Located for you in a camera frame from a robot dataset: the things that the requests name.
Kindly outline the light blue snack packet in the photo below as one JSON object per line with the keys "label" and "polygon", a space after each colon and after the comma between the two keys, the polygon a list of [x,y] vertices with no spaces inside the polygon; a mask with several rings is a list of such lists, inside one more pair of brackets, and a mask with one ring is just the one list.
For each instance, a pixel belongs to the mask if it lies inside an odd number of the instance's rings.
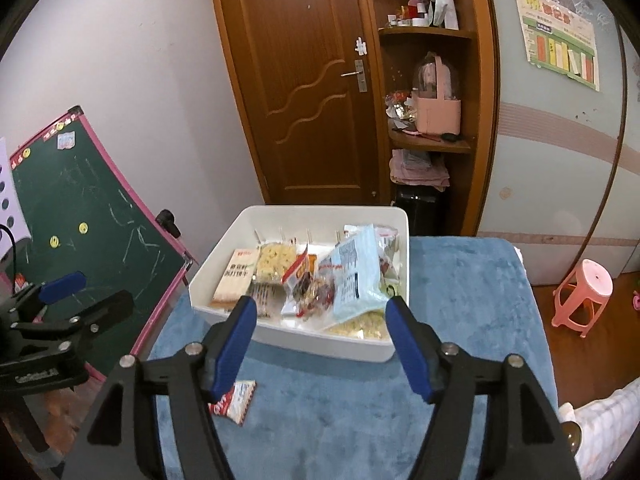
{"label": "light blue snack packet", "polygon": [[378,242],[372,224],[360,229],[341,243],[320,263],[318,278],[333,285],[333,300],[321,315],[319,326],[329,328],[374,310],[382,310],[387,296],[381,290]]}

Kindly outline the green chalkboard pink frame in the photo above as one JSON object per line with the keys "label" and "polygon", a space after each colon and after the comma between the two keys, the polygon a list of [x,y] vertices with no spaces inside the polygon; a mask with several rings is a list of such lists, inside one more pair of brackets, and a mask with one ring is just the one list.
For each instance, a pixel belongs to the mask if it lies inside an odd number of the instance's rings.
{"label": "green chalkboard pink frame", "polygon": [[99,330],[86,360],[103,375],[125,353],[148,346],[170,296],[193,262],[129,185],[74,106],[11,157],[17,198],[30,240],[17,252],[27,283],[79,271],[87,285],[47,308],[48,321],[71,318],[120,290],[134,310]]}

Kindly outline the folded pink clothes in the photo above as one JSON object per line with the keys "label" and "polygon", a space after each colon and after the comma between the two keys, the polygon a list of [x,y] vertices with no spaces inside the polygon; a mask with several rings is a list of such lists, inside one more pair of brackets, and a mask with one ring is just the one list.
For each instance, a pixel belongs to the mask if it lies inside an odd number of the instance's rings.
{"label": "folded pink clothes", "polygon": [[431,186],[441,191],[450,185],[442,156],[404,148],[392,151],[390,180],[402,185]]}

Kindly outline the clear bag yellow puffs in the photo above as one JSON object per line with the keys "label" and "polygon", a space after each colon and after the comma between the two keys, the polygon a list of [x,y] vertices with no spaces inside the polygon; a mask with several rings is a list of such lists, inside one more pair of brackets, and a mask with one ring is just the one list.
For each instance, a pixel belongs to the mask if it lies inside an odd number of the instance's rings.
{"label": "clear bag yellow puffs", "polygon": [[386,328],[384,313],[370,311],[351,320],[334,325],[326,330],[329,334],[356,339],[386,340],[390,338]]}

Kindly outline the red white candy packet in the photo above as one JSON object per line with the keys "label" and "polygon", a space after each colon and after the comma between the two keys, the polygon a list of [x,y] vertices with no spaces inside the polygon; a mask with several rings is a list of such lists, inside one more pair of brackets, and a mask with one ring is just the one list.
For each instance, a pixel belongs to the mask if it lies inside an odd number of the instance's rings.
{"label": "red white candy packet", "polygon": [[256,388],[257,382],[254,380],[237,380],[218,402],[209,404],[209,413],[228,418],[238,426],[242,426]]}

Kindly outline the white dotted paper sheet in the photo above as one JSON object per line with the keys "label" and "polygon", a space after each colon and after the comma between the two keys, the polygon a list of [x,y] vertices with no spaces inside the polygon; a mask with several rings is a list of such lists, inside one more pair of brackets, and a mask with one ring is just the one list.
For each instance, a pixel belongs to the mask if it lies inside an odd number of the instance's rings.
{"label": "white dotted paper sheet", "polygon": [[6,139],[1,139],[1,224],[6,226],[12,233],[15,248],[19,252],[31,240],[29,227],[27,226],[20,200],[18,199],[15,182],[13,179],[11,161],[6,150]]}

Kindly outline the brown wooden door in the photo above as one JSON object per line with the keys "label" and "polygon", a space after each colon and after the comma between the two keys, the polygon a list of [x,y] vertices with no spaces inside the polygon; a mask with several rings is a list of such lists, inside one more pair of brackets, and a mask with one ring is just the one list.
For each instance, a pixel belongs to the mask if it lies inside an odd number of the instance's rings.
{"label": "brown wooden door", "polygon": [[378,132],[359,0],[220,0],[270,204],[373,205]]}

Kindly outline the brown biscuit clear packet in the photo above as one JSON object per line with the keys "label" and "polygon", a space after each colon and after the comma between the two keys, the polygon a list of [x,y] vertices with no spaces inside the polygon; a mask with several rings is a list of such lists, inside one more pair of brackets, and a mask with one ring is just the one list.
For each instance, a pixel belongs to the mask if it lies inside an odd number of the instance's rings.
{"label": "brown biscuit clear packet", "polygon": [[277,284],[253,283],[248,291],[255,301],[257,315],[260,318],[278,318],[285,304],[283,287]]}

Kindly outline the small nut mix packet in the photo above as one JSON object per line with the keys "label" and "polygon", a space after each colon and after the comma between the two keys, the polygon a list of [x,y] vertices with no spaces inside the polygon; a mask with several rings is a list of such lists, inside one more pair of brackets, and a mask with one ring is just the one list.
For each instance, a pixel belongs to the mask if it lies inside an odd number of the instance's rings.
{"label": "small nut mix packet", "polygon": [[303,299],[300,300],[300,313],[303,316],[311,316],[326,312],[334,303],[334,297],[334,279],[318,276],[311,281]]}

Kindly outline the wall poster chart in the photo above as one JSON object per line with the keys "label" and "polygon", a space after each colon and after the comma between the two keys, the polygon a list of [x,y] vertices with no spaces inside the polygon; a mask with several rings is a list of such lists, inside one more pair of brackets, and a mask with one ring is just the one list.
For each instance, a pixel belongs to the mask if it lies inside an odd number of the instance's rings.
{"label": "wall poster chart", "polygon": [[593,24],[554,0],[515,0],[527,62],[599,91]]}

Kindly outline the pink plastic stool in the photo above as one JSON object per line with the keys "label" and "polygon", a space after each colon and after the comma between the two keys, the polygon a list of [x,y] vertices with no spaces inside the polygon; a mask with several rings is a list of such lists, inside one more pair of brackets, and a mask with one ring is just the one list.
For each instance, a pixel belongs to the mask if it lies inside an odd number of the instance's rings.
{"label": "pink plastic stool", "polygon": [[[611,299],[614,283],[604,266],[591,259],[579,261],[553,292],[553,327],[565,326],[586,338]],[[588,321],[578,323],[572,315],[585,308]]]}

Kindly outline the beige biscuit stick box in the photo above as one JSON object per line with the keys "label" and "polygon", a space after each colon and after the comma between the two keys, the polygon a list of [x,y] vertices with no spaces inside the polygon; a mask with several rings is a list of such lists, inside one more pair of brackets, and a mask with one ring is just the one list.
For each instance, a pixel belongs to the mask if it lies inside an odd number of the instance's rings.
{"label": "beige biscuit stick box", "polygon": [[233,309],[250,288],[259,253],[258,248],[235,249],[210,300],[212,307]]}

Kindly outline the checkered white bedding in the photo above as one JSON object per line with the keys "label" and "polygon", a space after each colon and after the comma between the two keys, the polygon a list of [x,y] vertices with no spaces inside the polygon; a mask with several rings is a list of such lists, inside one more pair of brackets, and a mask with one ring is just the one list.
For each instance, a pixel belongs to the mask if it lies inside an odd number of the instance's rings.
{"label": "checkered white bedding", "polygon": [[582,430],[575,460],[583,479],[602,479],[623,453],[639,423],[639,382],[637,377],[580,408],[568,402],[559,407],[559,421],[576,422]]}

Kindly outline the dark dates red-strip packet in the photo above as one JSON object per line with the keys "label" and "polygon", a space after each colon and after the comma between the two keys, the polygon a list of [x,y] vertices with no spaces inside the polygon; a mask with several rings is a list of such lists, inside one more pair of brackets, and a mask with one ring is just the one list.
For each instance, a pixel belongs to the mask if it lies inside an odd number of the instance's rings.
{"label": "dark dates red-strip packet", "polygon": [[300,300],[303,299],[307,288],[314,279],[314,269],[312,268],[311,256],[308,248],[305,248],[292,266],[286,271],[281,280],[281,285],[285,291],[286,300],[281,310],[284,318],[302,318],[300,313]]}

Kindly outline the white grey snack packet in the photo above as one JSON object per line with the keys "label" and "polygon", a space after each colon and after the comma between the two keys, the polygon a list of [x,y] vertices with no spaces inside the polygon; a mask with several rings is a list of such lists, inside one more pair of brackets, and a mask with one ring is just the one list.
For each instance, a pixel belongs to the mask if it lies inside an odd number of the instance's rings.
{"label": "white grey snack packet", "polygon": [[345,224],[338,258],[345,269],[358,271],[372,286],[398,280],[398,231],[377,224]]}

